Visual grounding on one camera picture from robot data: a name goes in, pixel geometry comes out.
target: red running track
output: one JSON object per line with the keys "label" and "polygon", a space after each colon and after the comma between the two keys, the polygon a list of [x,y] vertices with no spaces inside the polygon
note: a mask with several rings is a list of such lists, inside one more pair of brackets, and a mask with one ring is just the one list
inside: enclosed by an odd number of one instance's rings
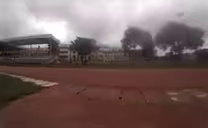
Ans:
{"label": "red running track", "polygon": [[208,86],[208,69],[67,69],[0,67],[0,71],[78,86],[188,88]]}
{"label": "red running track", "polygon": [[72,94],[67,86],[139,89],[206,87],[208,70],[0,67],[0,71],[60,83],[17,100],[0,111],[0,128],[208,128],[208,103],[90,101],[83,95]]}

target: sky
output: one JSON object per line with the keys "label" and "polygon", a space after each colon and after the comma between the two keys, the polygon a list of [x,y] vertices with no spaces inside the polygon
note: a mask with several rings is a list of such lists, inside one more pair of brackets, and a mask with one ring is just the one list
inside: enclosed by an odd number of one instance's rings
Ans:
{"label": "sky", "polygon": [[169,21],[208,37],[208,0],[0,0],[0,39],[51,33],[62,43],[83,36],[120,46],[129,26],[155,35]]}

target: grass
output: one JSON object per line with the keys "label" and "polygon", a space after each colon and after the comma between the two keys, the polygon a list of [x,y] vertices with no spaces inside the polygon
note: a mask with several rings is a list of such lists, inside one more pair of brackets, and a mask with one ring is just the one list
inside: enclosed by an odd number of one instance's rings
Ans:
{"label": "grass", "polygon": [[0,75],[0,109],[11,101],[40,91],[41,88],[33,83],[22,82],[17,78]]}

